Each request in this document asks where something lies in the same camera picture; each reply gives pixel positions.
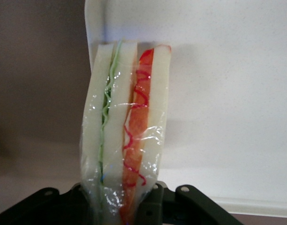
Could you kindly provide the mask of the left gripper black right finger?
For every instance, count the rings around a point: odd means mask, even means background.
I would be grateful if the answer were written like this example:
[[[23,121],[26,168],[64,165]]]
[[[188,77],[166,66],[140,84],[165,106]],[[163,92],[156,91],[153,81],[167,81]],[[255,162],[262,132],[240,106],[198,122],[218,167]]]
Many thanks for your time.
[[[137,211],[139,225],[241,225],[217,203],[191,185],[175,191],[157,182]]]

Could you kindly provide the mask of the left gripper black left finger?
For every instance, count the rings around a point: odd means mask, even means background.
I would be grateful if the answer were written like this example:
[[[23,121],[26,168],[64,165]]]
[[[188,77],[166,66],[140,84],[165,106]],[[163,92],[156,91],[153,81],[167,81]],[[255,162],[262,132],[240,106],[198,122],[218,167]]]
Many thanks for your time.
[[[68,192],[46,187],[0,213],[0,225],[93,225],[81,184]]]

